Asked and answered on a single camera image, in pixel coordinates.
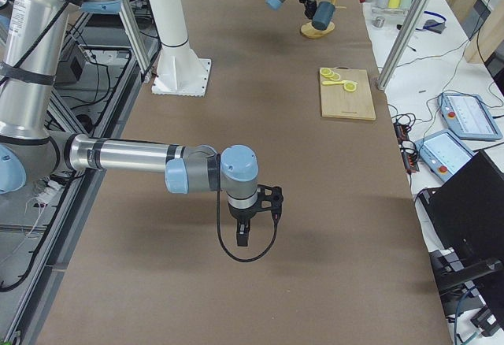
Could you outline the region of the blue cup yellow inside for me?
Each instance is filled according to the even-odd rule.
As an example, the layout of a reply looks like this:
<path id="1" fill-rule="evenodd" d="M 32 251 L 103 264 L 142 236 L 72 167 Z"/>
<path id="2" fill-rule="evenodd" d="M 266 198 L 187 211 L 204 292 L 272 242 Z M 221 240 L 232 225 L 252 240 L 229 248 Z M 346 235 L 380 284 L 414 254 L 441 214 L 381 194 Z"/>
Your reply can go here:
<path id="1" fill-rule="evenodd" d="M 335 12 L 335 6 L 330 2 L 321 2 L 312 18 L 312 26 L 319 31 L 328 28 Z"/>

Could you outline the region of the wooden cup rack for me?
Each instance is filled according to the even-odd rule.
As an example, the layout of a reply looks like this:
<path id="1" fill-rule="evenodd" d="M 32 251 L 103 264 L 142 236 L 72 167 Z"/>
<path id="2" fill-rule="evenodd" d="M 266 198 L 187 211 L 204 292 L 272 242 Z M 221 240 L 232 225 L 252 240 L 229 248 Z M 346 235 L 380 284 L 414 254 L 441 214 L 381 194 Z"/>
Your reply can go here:
<path id="1" fill-rule="evenodd" d="M 300 27 L 303 36 L 309 39 L 319 39 L 335 30 L 332 18 L 337 9 L 345 9 L 345 6 L 336 5 L 337 0 L 321 2 L 310 22 Z"/>

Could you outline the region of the small metal cup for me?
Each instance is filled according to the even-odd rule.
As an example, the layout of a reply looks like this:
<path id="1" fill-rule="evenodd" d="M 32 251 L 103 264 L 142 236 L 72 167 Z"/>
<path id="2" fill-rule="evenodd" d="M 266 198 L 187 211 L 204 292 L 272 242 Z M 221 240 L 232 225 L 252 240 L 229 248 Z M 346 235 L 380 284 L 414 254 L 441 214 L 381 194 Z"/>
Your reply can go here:
<path id="1" fill-rule="evenodd" d="M 375 28 L 382 28 L 384 26 L 384 22 L 385 22 L 385 18 L 384 17 L 376 17 L 373 20 L 372 25 Z"/>

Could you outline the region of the light green cup on tray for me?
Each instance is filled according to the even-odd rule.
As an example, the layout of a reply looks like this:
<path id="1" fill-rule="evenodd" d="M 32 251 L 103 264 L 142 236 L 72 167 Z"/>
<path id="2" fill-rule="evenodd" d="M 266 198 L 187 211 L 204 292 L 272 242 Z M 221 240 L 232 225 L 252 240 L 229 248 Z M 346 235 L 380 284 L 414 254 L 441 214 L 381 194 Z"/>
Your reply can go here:
<path id="1" fill-rule="evenodd" d="M 413 0 L 400 0 L 399 8 L 400 10 L 409 10 L 412 5 Z"/>

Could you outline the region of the yellow plastic knife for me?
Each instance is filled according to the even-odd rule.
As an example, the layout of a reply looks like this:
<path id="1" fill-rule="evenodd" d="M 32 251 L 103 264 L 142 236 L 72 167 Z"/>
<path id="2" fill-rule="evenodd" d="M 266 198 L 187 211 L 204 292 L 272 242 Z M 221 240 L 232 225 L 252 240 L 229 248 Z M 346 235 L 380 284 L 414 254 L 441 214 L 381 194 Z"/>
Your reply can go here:
<path id="1" fill-rule="evenodd" d="M 346 80 L 338 80 L 338 81 L 332 81 L 332 80 L 325 80 L 325 81 L 322 81 L 322 85 L 324 86 L 331 86 L 331 85 L 344 85 L 346 84 L 348 81 Z"/>

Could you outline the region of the lemon slice single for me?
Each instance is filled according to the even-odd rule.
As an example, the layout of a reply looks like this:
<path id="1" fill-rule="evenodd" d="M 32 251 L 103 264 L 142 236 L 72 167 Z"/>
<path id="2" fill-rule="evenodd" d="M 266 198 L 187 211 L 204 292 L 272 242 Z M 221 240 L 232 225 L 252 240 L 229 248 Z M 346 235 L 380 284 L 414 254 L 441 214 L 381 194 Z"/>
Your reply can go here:
<path id="1" fill-rule="evenodd" d="M 347 92 L 355 92 L 358 88 L 358 83 L 353 80 L 345 80 L 343 82 L 343 89 Z"/>

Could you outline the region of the bamboo cutting board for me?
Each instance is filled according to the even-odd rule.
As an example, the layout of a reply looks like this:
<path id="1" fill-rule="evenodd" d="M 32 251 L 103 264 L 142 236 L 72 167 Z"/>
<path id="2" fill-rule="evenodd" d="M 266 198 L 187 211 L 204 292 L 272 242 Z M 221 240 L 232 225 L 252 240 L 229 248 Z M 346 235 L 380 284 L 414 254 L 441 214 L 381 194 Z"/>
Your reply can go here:
<path id="1" fill-rule="evenodd" d="M 347 92 L 343 85 L 324 86 L 322 81 L 330 79 L 322 76 L 319 69 L 322 117 L 374 121 L 376 113 L 368 73 L 364 69 L 330 69 L 341 75 L 341 80 L 357 82 L 358 88 L 355 92 Z"/>

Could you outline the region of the black power strip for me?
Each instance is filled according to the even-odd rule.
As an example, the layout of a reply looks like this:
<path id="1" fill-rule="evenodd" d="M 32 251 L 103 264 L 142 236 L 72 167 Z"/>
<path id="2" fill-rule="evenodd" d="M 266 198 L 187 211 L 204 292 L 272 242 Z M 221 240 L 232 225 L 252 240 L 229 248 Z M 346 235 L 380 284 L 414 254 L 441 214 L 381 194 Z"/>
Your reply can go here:
<path id="1" fill-rule="evenodd" d="M 409 137 L 409 128 L 398 121 L 393 123 L 402 162 L 408 174 L 419 171 L 419 154 L 416 144 Z"/>

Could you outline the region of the blue teach pendant far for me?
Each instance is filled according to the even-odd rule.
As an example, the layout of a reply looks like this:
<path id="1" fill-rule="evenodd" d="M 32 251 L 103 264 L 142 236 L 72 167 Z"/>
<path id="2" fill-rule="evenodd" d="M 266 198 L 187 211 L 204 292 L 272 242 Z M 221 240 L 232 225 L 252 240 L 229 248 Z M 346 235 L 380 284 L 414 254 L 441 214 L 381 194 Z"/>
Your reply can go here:
<path id="1" fill-rule="evenodd" d="M 460 139 L 493 141 L 502 138 L 479 95 L 442 93 L 439 108 L 448 128 Z"/>

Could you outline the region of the blue teach pendant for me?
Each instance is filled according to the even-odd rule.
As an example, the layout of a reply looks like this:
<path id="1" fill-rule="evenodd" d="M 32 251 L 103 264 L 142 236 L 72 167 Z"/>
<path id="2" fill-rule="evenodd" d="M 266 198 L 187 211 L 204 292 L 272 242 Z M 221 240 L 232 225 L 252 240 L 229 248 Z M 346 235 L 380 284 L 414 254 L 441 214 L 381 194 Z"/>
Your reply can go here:
<path id="1" fill-rule="evenodd" d="M 419 157 L 443 182 L 447 182 L 475 153 L 451 130 L 442 130 L 415 142 Z"/>
<path id="2" fill-rule="evenodd" d="M 460 139 L 493 141 L 502 138 L 479 95 L 442 93 L 439 108 L 448 128 Z"/>

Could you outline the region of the blue teach pendant near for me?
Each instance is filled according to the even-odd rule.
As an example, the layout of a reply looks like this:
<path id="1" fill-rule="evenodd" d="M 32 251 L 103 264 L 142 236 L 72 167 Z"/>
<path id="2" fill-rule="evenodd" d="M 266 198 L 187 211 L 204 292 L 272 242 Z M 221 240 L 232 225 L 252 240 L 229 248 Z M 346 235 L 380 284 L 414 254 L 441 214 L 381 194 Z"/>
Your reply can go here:
<path id="1" fill-rule="evenodd" d="M 419 157 L 443 182 L 447 182 L 475 153 L 451 130 L 442 130 L 415 142 Z"/>

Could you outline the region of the black monitor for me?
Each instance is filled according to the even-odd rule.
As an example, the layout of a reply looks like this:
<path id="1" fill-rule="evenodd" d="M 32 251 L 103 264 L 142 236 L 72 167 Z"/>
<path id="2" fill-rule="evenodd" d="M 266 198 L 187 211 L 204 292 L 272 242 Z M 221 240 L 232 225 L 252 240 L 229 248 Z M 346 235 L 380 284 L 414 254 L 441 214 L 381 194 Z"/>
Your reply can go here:
<path id="1" fill-rule="evenodd" d="M 484 150 L 418 198 L 442 245 L 463 265 L 503 260 L 503 172 Z"/>

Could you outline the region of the aluminium frame post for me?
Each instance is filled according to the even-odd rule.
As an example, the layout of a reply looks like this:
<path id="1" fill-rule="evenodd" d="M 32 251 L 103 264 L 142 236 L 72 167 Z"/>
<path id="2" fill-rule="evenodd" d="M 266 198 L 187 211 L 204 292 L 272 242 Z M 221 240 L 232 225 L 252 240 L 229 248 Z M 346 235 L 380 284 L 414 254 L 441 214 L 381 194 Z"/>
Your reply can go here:
<path id="1" fill-rule="evenodd" d="M 385 91 L 398 62 L 405 52 L 410 38 L 415 31 L 417 22 L 421 18 L 421 15 L 423 14 L 429 1 L 430 0 L 413 0 L 412 6 L 402 24 L 402 29 L 399 31 L 384 67 L 382 68 L 382 71 L 376 81 L 376 85 L 379 90 Z"/>

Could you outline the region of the white pedestal column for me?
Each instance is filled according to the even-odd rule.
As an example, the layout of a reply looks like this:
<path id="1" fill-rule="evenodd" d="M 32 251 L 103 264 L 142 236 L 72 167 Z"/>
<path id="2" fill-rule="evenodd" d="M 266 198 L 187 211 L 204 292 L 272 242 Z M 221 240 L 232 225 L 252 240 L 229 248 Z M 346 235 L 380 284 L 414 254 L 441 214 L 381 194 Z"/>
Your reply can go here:
<path id="1" fill-rule="evenodd" d="M 161 41 L 152 92 L 204 96 L 211 60 L 199 58 L 192 50 L 181 0 L 149 0 L 149 3 Z"/>

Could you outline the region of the black box under frame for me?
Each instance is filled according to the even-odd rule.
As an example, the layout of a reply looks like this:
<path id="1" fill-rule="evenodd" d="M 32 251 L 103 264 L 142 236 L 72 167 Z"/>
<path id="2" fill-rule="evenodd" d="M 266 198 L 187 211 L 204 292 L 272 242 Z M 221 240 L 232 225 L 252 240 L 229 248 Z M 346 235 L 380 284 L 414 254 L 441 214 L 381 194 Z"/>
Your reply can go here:
<path id="1" fill-rule="evenodd" d="M 74 49 L 64 61 L 58 63 L 55 83 L 77 83 L 82 76 L 85 66 L 86 58 L 84 53 L 80 49 Z"/>

